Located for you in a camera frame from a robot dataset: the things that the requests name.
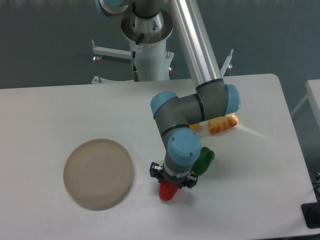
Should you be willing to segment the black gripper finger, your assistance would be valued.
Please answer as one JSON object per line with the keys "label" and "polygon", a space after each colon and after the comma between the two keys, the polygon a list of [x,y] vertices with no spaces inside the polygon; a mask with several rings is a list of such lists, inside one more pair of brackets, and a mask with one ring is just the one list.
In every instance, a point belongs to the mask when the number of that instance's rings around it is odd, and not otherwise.
{"label": "black gripper finger", "polygon": [[152,178],[157,180],[163,179],[163,167],[156,162],[152,162],[149,168],[149,174]]}
{"label": "black gripper finger", "polygon": [[179,188],[193,188],[198,183],[198,177],[199,176],[197,174],[190,172],[182,178],[181,182],[179,183]]}

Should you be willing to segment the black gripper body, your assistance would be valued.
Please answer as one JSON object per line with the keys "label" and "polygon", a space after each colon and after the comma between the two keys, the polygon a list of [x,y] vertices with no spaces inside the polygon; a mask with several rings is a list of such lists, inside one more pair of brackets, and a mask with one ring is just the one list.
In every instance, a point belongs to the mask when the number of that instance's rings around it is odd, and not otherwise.
{"label": "black gripper body", "polygon": [[165,168],[164,165],[162,165],[162,180],[166,180],[173,184],[178,184],[182,181],[182,178],[188,175],[190,172],[178,174],[176,172],[170,172],[168,169]]}

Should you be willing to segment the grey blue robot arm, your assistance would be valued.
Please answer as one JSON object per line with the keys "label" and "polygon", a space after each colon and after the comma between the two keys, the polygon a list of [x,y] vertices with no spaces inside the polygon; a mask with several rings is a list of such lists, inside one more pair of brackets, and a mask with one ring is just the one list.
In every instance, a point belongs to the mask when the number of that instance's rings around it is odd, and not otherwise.
{"label": "grey blue robot arm", "polygon": [[98,0],[101,16],[121,16],[121,30],[129,42],[129,51],[94,47],[95,54],[127,58],[133,79],[163,81],[169,78],[172,53],[166,41],[177,32],[195,93],[178,97],[172,91],[155,95],[150,107],[163,145],[163,164],[152,163],[150,176],[159,183],[169,182],[180,188],[192,188],[209,167],[202,161],[200,137],[191,125],[235,113],[240,94],[232,84],[225,84],[198,4],[195,0],[168,0],[168,10],[159,0]]}

